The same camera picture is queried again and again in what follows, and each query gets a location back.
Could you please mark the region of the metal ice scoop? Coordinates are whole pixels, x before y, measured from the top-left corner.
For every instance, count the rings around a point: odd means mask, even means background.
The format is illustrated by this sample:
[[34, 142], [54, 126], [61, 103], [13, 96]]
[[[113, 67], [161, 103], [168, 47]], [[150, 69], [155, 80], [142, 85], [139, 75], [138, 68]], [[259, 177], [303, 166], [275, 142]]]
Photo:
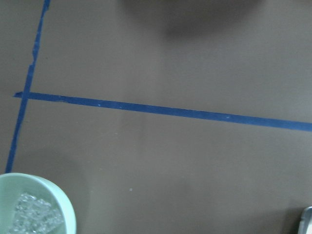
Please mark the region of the metal ice scoop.
[[299, 223], [298, 234], [312, 234], [312, 207], [304, 209]]

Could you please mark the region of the green bowl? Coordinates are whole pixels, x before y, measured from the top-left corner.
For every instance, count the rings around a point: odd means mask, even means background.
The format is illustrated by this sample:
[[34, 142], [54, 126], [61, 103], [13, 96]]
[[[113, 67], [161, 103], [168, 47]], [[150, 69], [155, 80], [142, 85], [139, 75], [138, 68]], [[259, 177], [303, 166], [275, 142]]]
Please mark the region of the green bowl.
[[22, 173], [0, 176], [2, 234], [75, 234], [74, 208], [53, 182]]

